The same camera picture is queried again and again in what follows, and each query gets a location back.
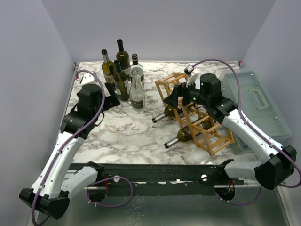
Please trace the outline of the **green wine bottle cream label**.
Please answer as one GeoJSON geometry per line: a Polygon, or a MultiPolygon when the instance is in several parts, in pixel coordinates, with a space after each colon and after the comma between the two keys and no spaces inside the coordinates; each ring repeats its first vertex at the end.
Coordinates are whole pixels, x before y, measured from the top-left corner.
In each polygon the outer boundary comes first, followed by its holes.
{"type": "Polygon", "coordinates": [[[124,71],[121,70],[119,60],[114,60],[114,66],[115,66],[115,73],[113,78],[114,78],[116,92],[119,97],[119,100],[126,102],[130,98],[127,75],[125,74],[124,71]]]}

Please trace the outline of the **olive wine bottle brown label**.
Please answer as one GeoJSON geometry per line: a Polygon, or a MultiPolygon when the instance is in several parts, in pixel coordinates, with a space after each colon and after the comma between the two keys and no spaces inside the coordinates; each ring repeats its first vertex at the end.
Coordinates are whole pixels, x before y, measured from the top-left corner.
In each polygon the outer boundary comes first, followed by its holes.
{"type": "Polygon", "coordinates": [[[157,123],[158,121],[160,121],[164,118],[176,120],[176,114],[174,113],[174,109],[169,105],[164,109],[163,113],[153,117],[152,122],[157,123]]]}

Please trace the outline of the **green wine bottle white label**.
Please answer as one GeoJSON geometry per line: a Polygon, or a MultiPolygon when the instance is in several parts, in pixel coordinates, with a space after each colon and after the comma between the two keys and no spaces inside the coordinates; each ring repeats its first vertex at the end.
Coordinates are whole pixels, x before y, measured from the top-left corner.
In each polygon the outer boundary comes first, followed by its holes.
{"type": "MultiPolygon", "coordinates": [[[[207,130],[212,127],[212,124],[211,124],[210,120],[207,119],[201,123],[198,123],[197,126],[200,126],[201,128],[207,130]]],[[[166,149],[168,149],[179,142],[187,142],[189,140],[192,140],[192,133],[189,129],[189,126],[185,126],[177,132],[177,136],[175,138],[164,143],[164,147],[166,149]]]]}

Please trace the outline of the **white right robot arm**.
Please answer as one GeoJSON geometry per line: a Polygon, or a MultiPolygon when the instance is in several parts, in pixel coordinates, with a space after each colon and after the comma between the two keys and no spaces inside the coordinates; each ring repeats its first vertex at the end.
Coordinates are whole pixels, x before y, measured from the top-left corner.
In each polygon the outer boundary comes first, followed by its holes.
{"type": "Polygon", "coordinates": [[[199,89],[190,81],[175,85],[164,102],[175,109],[179,97],[182,97],[182,105],[196,103],[204,106],[210,117],[232,130],[258,157],[255,162],[231,161],[226,164],[216,173],[219,183],[225,185],[234,178],[245,178],[256,180],[264,188],[273,190],[281,186],[295,170],[300,172],[295,163],[296,150],[269,137],[247,118],[237,104],[222,96],[221,82],[215,74],[201,75],[199,89]]]}

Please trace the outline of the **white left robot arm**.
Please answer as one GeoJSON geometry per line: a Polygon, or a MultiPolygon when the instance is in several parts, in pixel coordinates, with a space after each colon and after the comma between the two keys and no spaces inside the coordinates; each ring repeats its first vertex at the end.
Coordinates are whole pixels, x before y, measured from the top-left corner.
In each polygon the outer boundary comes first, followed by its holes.
{"type": "Polygon", "coordinates": [[[103,165],[90,161],[71,178],[64,180],[75,153],[97,126],[98,109],[102,106],[106,111],[120,104],[115,86],[109,82],[105,86],[110,94],[108,97],[102,94],[97,84],[86,84],[77,93],[78,103],[63,117],[55,148],[45,168],[32,186],[22,189],[19,194],[29,207],[60,219],[70,200],[84,187],[90,184],[99,186],[108,176],[103,165]]]}

